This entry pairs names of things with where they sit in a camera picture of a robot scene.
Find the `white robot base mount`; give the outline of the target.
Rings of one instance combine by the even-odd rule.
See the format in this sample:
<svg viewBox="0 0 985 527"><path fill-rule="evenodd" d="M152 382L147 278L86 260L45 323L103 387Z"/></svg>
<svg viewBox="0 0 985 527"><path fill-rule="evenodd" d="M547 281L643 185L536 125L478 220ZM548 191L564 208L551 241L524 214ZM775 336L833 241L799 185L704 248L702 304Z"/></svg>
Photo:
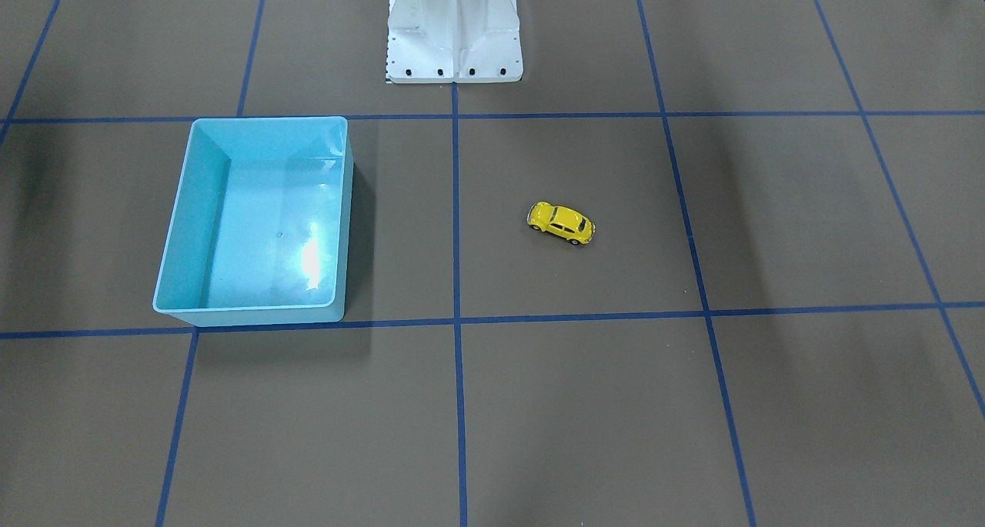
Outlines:
<svg viewBox="0 0 985 527"><path fill-rule="evenodd" d="M510 83L524 74L516 0L389 0L390 83Z"/></svg>

